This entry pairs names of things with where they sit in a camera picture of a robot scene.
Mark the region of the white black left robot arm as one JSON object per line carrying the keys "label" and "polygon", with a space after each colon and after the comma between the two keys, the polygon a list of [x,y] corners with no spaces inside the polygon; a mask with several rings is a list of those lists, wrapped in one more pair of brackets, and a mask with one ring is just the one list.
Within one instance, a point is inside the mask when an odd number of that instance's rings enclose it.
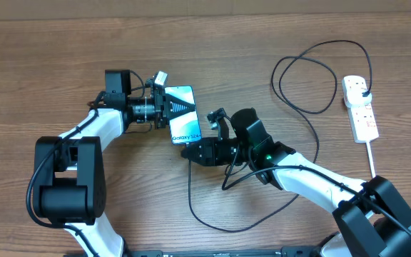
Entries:
{"label": "white black left robot arm", "polygon": [[87,117],[59,136],[43,136],[35,145],[34,173],[26,190],[26,209],[40,226],[69,232],[85,256],[130,256],[123,236],[105,214],[103,151],[132,123],[169,128],[174,144],[201,138],[191,86],[167,86],[157,72],[133,97],[129,69],[107,70],[105,89],[88,103]]}

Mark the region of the blue Galaxy smartphone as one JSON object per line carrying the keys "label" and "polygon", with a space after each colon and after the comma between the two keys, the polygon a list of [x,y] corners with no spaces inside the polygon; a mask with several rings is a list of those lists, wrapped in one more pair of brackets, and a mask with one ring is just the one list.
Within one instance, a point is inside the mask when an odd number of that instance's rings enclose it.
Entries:
{"label": "blue Galaxy smartphone", "polygon": [[[191,86],[165,87],[166,94],[175,96],[188,103],[195,104],[193,88]],[[201,128],[197,109],[193,112],[169,121],[171,141],[173,144],[193,143],[201,139]]]}

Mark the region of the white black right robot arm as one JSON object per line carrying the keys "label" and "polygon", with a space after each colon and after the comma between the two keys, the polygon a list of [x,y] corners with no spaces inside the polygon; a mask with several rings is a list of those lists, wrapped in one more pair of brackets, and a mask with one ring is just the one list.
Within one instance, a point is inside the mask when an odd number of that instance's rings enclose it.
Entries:
{"label": "white black right robot arm", "polygon": [[246,163],[251,172],[232,183],[225,181],[224,190],[256,176],[331,213],[339,231],[316,256],[411,256],[411,208],[386,178],[364,181],[316,165],[275,142],[255,109],[241,109],[229,122],[223,110],[208,114],[208,119],[218,136],[188,144],[182,157],[202,166]]}

